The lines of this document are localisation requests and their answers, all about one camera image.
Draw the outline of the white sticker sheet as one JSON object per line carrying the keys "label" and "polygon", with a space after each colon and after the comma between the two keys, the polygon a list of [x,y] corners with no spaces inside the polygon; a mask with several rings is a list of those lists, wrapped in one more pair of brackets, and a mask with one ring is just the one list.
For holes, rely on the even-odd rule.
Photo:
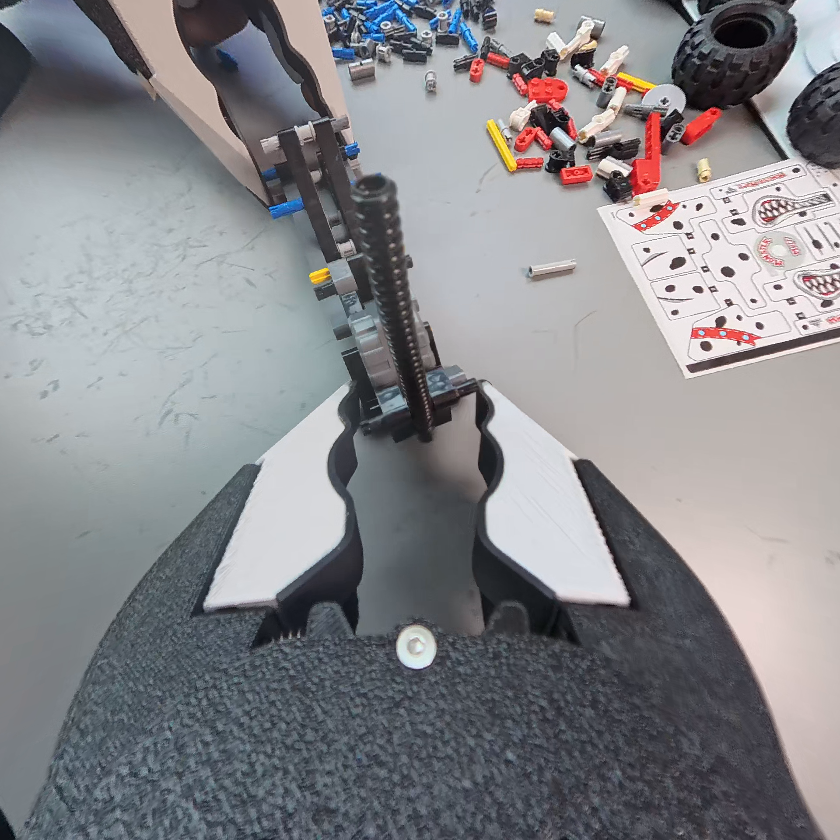
{"label": "white sticker sheet", "polygon": [[599,214],[685,378],[838,343],[838,169],[789,159]]}

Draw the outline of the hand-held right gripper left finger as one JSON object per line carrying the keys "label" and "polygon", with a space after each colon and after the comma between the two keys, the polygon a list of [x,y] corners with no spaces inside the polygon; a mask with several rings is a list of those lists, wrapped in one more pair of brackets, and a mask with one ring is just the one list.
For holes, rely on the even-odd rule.
{"label": "hand-held right gripper left finger", "polygon": [[337,604],[354,634],[363,548],[349,483],[361,420],[355,386],[331,394],[255,462],[255,480],[203,595],[204,613],[269,608],[280,635]]}

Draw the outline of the pile of mixed small bricks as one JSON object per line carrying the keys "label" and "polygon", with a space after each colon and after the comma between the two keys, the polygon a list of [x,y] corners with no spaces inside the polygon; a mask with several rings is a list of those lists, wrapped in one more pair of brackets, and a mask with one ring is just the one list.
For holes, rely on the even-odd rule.
{"label": "pile of mixed small bricks", "polygon": [[559,184],[598,181],[609,201],[633,203],[643,215],[666,215],[672,204],[664,161],[700,142],[720,121],[717,104],[690,103],[685,82],[654,83],[628,71],[637,58],[615,29],[588,7],[574,26],[560,28],[557,7],[543,2],[532,21],[547,31],[538,45],[517,49],[498,37],[497,2],[443,2],[435,47],[456,46],[464,55],[455,73],[478,84],[494,67],[516,92],[511,115],[488,132],[508,172],[543,168]]}

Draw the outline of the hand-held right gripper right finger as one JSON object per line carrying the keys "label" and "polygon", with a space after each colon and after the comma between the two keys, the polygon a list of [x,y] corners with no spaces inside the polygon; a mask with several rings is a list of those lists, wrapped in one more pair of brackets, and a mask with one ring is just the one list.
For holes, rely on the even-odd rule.
{"label": "hand-held right gripper right finger", "polygon": [[572,453],[488,381],[476,392],[476,427],[486,490],[472,572],[486,626],[505,602],[545,636],[562,633],[565,605],[629,607]]}

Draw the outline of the white wooden book stand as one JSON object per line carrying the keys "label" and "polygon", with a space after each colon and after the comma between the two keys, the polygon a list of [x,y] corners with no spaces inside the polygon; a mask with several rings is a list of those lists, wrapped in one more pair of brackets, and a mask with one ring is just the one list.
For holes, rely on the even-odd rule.
{"label": "white wooden book stand", "polygon": [[[703,14],[724,3],[697,2],[697,16],[690,26]],[[791,146],[786,133],[791,105],[818,73],[839,62],[838,2],[776,3],[785,6],[795,18],[796,45],[780,75],[760,94],[744,103],[756,112],[781,152],[794,156],[798,153]]]}

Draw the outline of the pile of blue black pins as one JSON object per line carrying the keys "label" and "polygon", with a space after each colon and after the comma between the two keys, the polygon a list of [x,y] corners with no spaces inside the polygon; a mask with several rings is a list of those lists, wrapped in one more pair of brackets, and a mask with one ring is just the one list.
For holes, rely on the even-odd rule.
{"label": "pile of blue black pins", "polygon": [[425,66],[437,49],[462,49],[453,70],[469,73],[488,55],[498,23],[489,1],[331,1],[320,10],[332,56],[353,85],[394,59]]}

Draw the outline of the grey desk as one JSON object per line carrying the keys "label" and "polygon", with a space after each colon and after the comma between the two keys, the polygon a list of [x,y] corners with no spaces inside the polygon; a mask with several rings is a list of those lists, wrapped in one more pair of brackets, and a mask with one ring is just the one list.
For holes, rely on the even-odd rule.
{"label": "grey desk", "polygon": [[[81,677],[142,575],[345,380],[304,214],[272,220],[73,3],[3,14],[35,66],[2,123],[2,808],[20,831]],[[599,182],[509,174],[490,68],[339,78],[395,179],[446,364],[603,473],[719,603],[803,797],[838,838],[838,345],[686,380]],[[575,259],[567,275],[529,266]]]}

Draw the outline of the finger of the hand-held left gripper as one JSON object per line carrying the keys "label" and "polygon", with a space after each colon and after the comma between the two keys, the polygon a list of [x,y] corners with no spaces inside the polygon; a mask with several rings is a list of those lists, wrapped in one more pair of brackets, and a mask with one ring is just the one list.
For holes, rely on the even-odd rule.
{"label": "finger of the hand-held left gripper", "polygon": [[270,196],[253,156],[228,125],[214,84],[196,66],[182,39],[175,2],[114,1],[109,5],[150,70],[149,88],[242,186],[267,205]]}
{"label": "finger of the hand-held left gripper", "polygon": [[266,1],[265,33],[289,77],[302,85],[322,117],[347,114],[327,30],[317,1]]}

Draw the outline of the toy brick chassis model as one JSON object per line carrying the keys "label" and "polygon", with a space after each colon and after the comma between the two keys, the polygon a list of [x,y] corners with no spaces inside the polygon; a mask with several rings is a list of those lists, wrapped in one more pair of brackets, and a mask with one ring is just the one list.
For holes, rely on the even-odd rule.
{"label": "toy brick chassis model", "polygon": [[444,366],[434,332],[410,288],[413,261],[404,246],[396,184],[363,175],[356,143],[341,144],[349,120],[322,118],[260,141],[276,164],[261,173],[274,190],[273,218],[304,212],[326,266],[313,271],[316,298],[336,298],[343,322],[333,326],[344,365],[360,399],[367,434],[397,442],[431,440],[477,382]]}

